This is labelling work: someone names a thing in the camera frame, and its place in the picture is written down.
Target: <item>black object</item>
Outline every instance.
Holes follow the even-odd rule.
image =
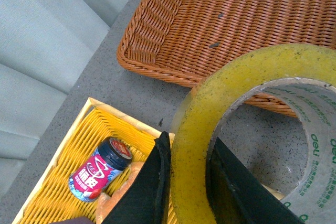
[[[217,138],[207,160],[206,189],[217,223],[303,223]]]
[[[162,132],[134,183],[102,224],[167,223],[170,164],[169,135]]]

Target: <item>dark spot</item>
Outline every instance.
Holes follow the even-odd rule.
[[[162,126],[162,122],[163,122],[163,119],[161,119],[161,120],[159,121],[159,126],[160,126],[160,127]]]
[[[219,42],[216,42],[216,43],[210,45],[209,48],[214,48],[214,47],[218,47],[218,46],[219,46]]]

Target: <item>brown wicker basket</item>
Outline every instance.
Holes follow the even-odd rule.
[[[310,43],[336,49],[336,0],[142,0],[120,42],[119,64],[193,87],[258,48]],[[294,116],[266,94],[246,103]]]

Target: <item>cardboard tape core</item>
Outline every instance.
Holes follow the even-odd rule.
[[[306,132],[308,163],[281,202],[305,223],[336,219],[336,52],[291,44],[250,52],[193,89],[176,113],[171,193],[179,223],[216,223],[206,197],[205,168],[218,122],[251,95],[285,101]]]

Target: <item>black can lid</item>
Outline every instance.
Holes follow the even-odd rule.
[[[114,137],[107,137],[98,146],[99,155],[117,170],[124,170],[132,161],[128,147]]]

